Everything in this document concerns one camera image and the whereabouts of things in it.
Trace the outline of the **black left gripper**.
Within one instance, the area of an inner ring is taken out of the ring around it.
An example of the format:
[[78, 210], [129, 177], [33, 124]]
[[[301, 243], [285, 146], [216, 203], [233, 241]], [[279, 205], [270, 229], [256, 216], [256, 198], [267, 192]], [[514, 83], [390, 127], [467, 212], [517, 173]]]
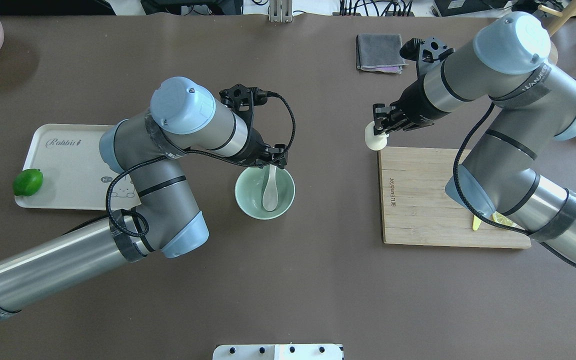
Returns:
[[259, 132], [251, 128], [242, 150], [230, 157], [230, 160], [244, 166], [255, 166], [268, 162], [270, 166], [285, 169], [287, 165], [285, 144], [267, 146]]

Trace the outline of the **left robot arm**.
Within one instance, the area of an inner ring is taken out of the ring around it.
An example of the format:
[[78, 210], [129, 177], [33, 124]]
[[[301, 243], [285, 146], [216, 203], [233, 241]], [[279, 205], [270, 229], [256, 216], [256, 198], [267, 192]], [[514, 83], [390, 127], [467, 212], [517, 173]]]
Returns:
[[203, 245], [210, 231], [179, 159], [197, 154], [239, 167], [285, 167], [294, 112], [287, 144], [268, 144], [253, 126], [256, 107], [270, 98], [288, 106], [268, 89], [236, 84], [214, 96], [187, 77], [164, 80], [145, 111], [99, 140], [100, 159], [115, 173], [104, 214], [0, 260], [0, 321], [151, 253], [175, 258]]

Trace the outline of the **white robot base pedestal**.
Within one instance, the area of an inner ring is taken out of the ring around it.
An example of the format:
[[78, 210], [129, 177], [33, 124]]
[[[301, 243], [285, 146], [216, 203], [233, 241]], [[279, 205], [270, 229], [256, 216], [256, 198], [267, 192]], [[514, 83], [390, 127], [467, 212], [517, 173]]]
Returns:
[[222, 344], [212, 354], [213, 360], [344, 360], [341, 344]]

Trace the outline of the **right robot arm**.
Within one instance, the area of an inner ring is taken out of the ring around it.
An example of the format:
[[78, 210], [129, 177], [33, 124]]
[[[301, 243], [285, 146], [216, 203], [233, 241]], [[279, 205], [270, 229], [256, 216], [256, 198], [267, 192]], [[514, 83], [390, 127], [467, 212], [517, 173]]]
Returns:
[[483, 96], [498, 116], [461, 161], [445, 192], [487, 223], [498, 212], [516, 232], [576, 268], [576, 192], [532, 169], [552, 140], [576, 137], [576, 79], [551, 64], [551, 41], [532, 14], [514, 12], [482, 28], [459, 50], [435, 37], [410, 39], [400, 55], [416, 61], [417, 80], [399, 100], [374, 104], [365, 143], [379, 151], [392, 132], [433, 125]]

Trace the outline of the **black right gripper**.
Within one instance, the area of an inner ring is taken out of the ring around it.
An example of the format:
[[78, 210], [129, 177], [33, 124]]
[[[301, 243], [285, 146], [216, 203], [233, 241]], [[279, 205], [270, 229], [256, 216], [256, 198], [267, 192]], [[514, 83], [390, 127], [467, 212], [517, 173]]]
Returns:
[[373, 135], [387, 138], [391, 132], [420, 129], [434, 125], [434, 121], [448, 115], [448, 112], [433, 105], [425, 92], [425, 75], [409, 85], [400, 98], [390, 103], [373, 104]]

